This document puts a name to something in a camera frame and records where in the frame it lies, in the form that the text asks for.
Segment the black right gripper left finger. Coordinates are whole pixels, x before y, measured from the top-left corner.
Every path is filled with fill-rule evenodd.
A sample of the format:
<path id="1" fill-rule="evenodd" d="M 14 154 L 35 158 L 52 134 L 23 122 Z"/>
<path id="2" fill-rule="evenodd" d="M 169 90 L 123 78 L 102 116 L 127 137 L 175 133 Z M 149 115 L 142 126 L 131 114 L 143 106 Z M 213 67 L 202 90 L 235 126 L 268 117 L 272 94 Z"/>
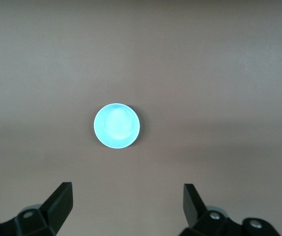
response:
<path id="1" fill-rule="evenodd" d="M 0 223 L 0 236 L 56 236 L 72 208 L 72 183 L 63 182 L 39 208 Z"/>

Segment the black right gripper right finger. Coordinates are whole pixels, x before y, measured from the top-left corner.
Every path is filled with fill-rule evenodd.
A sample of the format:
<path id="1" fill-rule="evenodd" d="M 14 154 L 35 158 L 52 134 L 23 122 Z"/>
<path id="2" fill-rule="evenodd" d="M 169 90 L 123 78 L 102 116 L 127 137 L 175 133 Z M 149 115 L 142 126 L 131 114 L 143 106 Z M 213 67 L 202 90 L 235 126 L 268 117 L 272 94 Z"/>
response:
<path id="1" fill-rule="evenodd" d="M 184 184 L 183 210 L 188 223 L 181 236 L 278 236 L 267 221 L 245 218 L 237 224 L 218 208 L 208 209 L 193 184 Z"/>

